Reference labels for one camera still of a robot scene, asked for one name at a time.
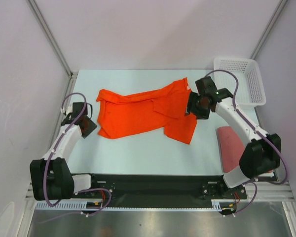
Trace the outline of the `orange t shirt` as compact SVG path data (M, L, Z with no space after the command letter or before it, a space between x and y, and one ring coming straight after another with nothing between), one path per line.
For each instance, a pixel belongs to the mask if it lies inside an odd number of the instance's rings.
M98 134L118 139L162 128L167 137L190 144L197 125L196 116L186 112L190 93L187 78L131 95L102 89L96 99L100 103Z

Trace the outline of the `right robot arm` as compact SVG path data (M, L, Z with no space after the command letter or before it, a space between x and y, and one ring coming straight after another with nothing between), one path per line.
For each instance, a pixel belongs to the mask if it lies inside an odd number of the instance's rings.
M193 114L197 119L208 119L210 112L224 119L245 147L239 164L221 178L218 185L221 197L231 197L235 193L235 187L280 166L280 137L269 134L246 116L237 106L235 96L230 91L224 88L202 94L189 93L187 114Z

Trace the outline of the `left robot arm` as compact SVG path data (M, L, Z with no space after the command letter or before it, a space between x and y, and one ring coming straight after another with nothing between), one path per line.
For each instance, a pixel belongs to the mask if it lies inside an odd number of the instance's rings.
M30 164L30 175L35 200L52 201L71 199L73 194L82 191L92 198L98 194L99 185L91 180L90 174L73 175L67 161L81 138L86 138L96 124L83 115L75 124L71 117L61 123L56 141L48 152Z

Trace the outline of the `white plastic basket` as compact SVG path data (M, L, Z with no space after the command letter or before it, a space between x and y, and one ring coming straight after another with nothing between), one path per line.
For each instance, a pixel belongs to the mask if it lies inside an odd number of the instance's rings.
M252 109L266 103L265 90L255 60L243 58L217 57L213 62L216 87L234 92L236 103L242 109Z

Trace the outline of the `folded pink t shirt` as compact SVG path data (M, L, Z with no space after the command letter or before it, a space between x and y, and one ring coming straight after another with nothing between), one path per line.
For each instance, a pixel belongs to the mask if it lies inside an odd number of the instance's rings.
M224 173L232 171L239 165L240 158L244 152L244 145L238 135L230 126L217 129L218 141Z

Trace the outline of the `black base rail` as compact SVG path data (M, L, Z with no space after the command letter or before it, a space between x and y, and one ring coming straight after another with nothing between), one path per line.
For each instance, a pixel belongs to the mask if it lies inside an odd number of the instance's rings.
M106 206L113 201L114 206L134 203L140 207L195 207L205 200L238 202L247 198L244 192L237 193L242 185L225 190L221 186L222 176L88 174L91 187L72 198Z

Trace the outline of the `aluminium frame bar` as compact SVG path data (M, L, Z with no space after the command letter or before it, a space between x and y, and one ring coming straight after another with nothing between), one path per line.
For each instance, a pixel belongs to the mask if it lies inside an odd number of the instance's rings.
M256 193L255 201L294 201L294 195L291 189L289 182L285 182L281 185L274 185L269 182L263 182L259 180L254 182L254 184L249 183L242 185L240 191L237 193L240 194L244 192L246 194L245 200L251 199Z

